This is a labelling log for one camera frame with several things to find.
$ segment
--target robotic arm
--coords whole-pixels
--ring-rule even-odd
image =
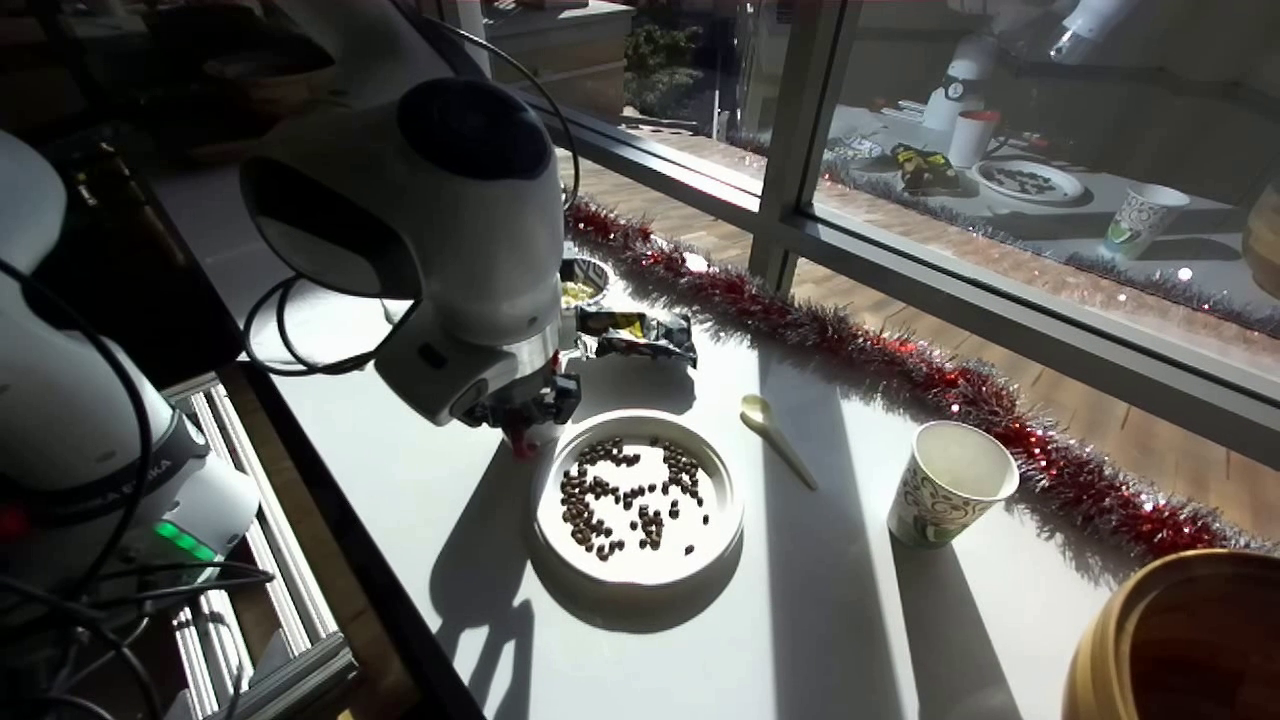
[[[984,103],[979,87],[1000,47],[1026,61],[1081,65],[1135,4],[1141,0],[946,0],[960,17],[988,17],[988,31],[960,39],[942,85],[929,95],[923,129],[952,133],[962,108]]]
[[[143,496],[106,568],[120,561],[216,565],[250,522],[256,483],[212,454],[111,338],[97,346],[31,308],[23,275],[60,241],[68,195],[50,165],[6,133],[0,133],[0,195],[0,577],[31,588],[78,578],[111,540],[139,477]],[[0,606],[0,628],[31,610],[6,610],[6,597]]]
[[[431,424],[518,432],[567,419],[555,371],[565,206],[553,141],[486,78],[461,78],[390,4],[322,0],[299,27],[357,53],[352,108],[281,122],[244,160],[244,204],[299,275],[357,297],[415,300],[377,346],[377,371]]]

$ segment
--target black cable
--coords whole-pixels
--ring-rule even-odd
[[[270,571],[260,571],[260,577],[220,577],[220,578],[209,578],[209,584],[176,584],[176,588],[146,588],[146,591],[130,591],[130,597],[104,597],[97,600],[92,606],[116,606],[116,605],[154,605],[154,600],[195,600],[212,588],[260,588],[260,584],[270,584],[276,577]]]
[[[130,628],[120,642],[130,649],[146,628],[153,628],[153,610],[143,610],[143,617],[134,618],[134,628]],[[68,693],[68,688],[83,684],[92,673],[106,666],[116,656],[120,656],[120,653],[106,649],[106,653],[101,653],[92,663],[77,666],[77,674],[60,679],[60,684],[50,684],[50,688],[54,688],[54,693]]]
[[[560,111],[555,95],[535,78],[535,70],[530,70],[528,65],[518,65],[517,56],[509,56],[504,47],[494,47],[490,39],[474,35],[474,31],[440,24],[440,18],[419,17],[419,13],[411,13],[409,18],[411,18],[411,24],[423,18],[423,24],[443,27],[449,35],[457,35],[457,39],[464,39],[464,43],[482,47],[486,56],[504,61],[511,70],[518,70],[518,77],[530,85],[530,90],[553,108],[553,116],[555,116],[555,122],[560,122],[560,133],[565,133],[567,166],[571,166],[571,176],[567,176],[567,195],[565,195],[565,198],[577,204],[578,182],[585,182],[577,137],[571,137],[571,122],[567,122],[567,116]]]
[[[45,697],[45,705],[62,705],[62,706],[77,706],[92,720],[111,720],[111,711],[104,711],[101,705],[87,705],[83,697]]]
[[[0,260],[0,272],[17,281],[18,291],[39,297],[45,303],[50,303],[62,318],[72,318],[72,327],[104,355],[104,365],[111,366],[111,376],[120,381],[126,402],[130,402],[130,419],[134,419],[134,479],[126,487],[125,510],[111,526],[111,536],[101,542],[101,551],[92,556],[92,565],[78,571],[78,578],[72,584],[72,597],[78,597],[97,571],[104,571],[104,565],[116,556],[134,508],[146,496],[146,466],[153,466],[153,419],[146,419],[146,402],[139,397],[139,386],[130,384],[126,366],[120,365],[120,355],[106,346],[104,336],[97,336],[54,291],[49,291],[45,282],[34,282],[31,275],[23,275],[18,267],[10,267],[6,260]]]
[[[153,673],[130,656],[130,649],[125,649],[120,640],[111,640],[111,642],[116,642],[116,656],[125,661],[134,693],[146,698],[146,716],[159,720],[162,711],[159,711],[159,693],[154,693]]]
[[[60,600],[60,597],[50,597],[50,591],[45,591],[45,588],[18,584],[18,578],[10,578],[10,577],[0,577],[0,588],[6,588],[6,591],[17,591],[17,597],[26,597],[26,600],[34,600],[34,605],[45,605],[45,606],[54,606],[54,610],[62,610],[62,617],[72,617],[72,618],[78,618],[78,625],[104,625],[101,610],[92,610],[92,606],[83,606],[83,605],[72,605],[72,600]]]
[[[237,679],[230,679],[237,688],[230,688],[230,698],[227,698],[227,706],[223,706],[223,716],[220,720],[237,720],[237,706],[239,706],[239,697],[244,697],[244,663],[237,666]]]
[[[282,275],[282,281],[276,281],[260,300],[250,300],[250,308],[249,308],[249,314],[244,314],[244,327],[239,327],[239,346],[244,346],[244,355],[249,355],[256,366],[270,371],[270,376],[344,376],[344,371],[362,366],[377,351],[357,351],[357,355],[327,361],[327,365],[317,365],[317,361],[299,355],[299,346],[295,346],[292,336],[286,336],[286,297],[292,297],[292,286],[295,286],[299,281],[305,281],[305,275]],[[256,355],[256,346],[250,346],[256,314],[260,314],[270,300],[276,300],[270,310],[276,310],[281,344],[282,344],[282,351],[286,351],[286,361],[292,361],[295,366],[267,365],[267,361]]]
[[[292,282],[281,286],[281,300],[276,300],[276,332],[281,332],[281,344],[282,351],[305,365],[309,371],[320,371],[320,376],[344,376],[344,371],[357,371],[372,361],[372,351],[357,351],[357,355],[344,355],[344,361],[327,361],[327,365],[317,365],[309,361],[295,344],[292,344],[292,332],[286,332],[286,297],[292,286],[299,282],[299,275],[292,275]]]
[[[182,568],[260,571],[256,565],[237,565],[237,561],[220,561],[220,565],[134,565],[134,568],[101,571],[101,578],[154,577],[154,571],[182,571]]]
[[[282,275],[282,281],[270,282],[260,300],[250,300],[250,308],[249,308],[249,314],[244,314],[244,327],[239,327],[239,346],[244,346],[244,355],[249,355],[256,366],[270,371],[270,376],[317,376],[317,371],[309,371],[309,366],[267,365],[267,361],[260,361],[256,346],[250,346],[250,322],[256,322],[256,314],[270,303],[270,297],[282,291],[282,282],[295,282],[295,281],[299,281],[299,275]]]

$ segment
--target wooden bowl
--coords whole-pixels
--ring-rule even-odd
[[[1077,649],[1065,720],[1270,720],[1280,561],[1181,551],[1135,571]]]

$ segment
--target small tray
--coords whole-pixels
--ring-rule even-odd
[[[597,458],[606,444],[618,447],[618,465]],[[606,413],[578,424],[535,496],[535,540],[588,600],[678,600],[699,577],[719,577],[717,568],[734,561],[741,526],[719,450],[664,413]]]

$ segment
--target white table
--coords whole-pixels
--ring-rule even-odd
[[[244,314],[281,267],[230,195],[227,176],[159,182]],[[292,327],[322,361],[387,322],[378,303],[299,291]],[[486,716],[1061,716],[1070,649],[1107,588],[1038,540],[1026,510],[995,508],[939,551],[896,549],[885,514],[912,419],[746,344],[704,332],[696,344],[682,386],[653,365],[597,365],[577,414],[667,409],[725,450],[743,496],[743,551],[725,591],[647,630],[585,618],[541,578],[523,540],[541,465],[511,458],[494,432],[431,426],[372,371],[276,386]],[[773,400],[821,492],[734,419],[743,391]]]

